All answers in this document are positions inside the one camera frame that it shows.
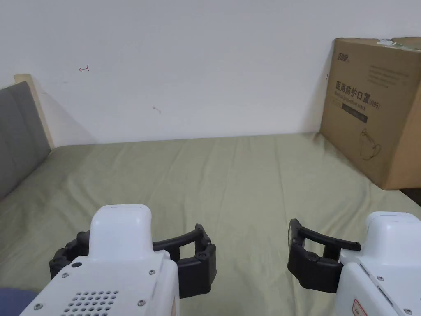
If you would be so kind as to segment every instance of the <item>ventilation holes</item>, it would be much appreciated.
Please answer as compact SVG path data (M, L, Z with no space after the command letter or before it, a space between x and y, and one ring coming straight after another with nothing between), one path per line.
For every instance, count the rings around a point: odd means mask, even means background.
M104 293L106 295L104 295L102 299L101 299L101 296L96 296L95 300L93 300L94 296L88 296L88 297L84 296L84 295L89 295L89 294L101 295ZM108 291L98 291L98 292L97 291L77 292L76 296L72 298L72 301L67 304L67 306L70 308L65 308L64 314L60 316L108 316L108 313L106 311L109 311L111 309L111 305L114 303L113 300L117 298L116 295L109 296L109 294L112 294L112 293L118 294L118 291L108 290ZM100 306L88 307L88 305L100 305Z

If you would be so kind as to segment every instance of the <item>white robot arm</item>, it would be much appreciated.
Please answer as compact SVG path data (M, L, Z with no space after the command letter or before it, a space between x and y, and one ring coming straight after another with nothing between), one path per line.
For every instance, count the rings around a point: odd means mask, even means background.
M421 315L421 221L409 213L375 212L367 240L343 241L291 220L288 269L307 289L336 293L338 316ZM307 252L305 239L325 245Z
M179 248L192 242L195 256L180 259ZM22 316L179 316L180 298L211 290L216 247L201 225L152 243L147 206L108 205L90 232L56 253L50 271L51 282Z

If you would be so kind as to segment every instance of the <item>cardboard box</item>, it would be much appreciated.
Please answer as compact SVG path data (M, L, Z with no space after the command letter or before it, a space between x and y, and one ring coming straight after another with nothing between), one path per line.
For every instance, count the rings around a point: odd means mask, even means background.
M382 189L421 187L421 38L339 38L320 132Z

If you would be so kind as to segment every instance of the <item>wrinkled sheet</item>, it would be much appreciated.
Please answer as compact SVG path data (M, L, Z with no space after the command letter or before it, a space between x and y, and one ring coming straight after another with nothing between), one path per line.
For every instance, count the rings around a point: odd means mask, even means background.
M371 212L421 216L319 134L61 147L0 202L0 287L42 289L55 251L107 204L147 205L154 241L195 223L212 238L212 291L182 300L183 316L334 315L334 295L304 290L286 268L289 220L363 242Z

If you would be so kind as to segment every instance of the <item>gray headboard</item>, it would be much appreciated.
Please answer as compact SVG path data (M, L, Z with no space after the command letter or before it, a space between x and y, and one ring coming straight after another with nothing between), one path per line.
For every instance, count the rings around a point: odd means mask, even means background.
M50 152L27 82L0 90L0 200Z

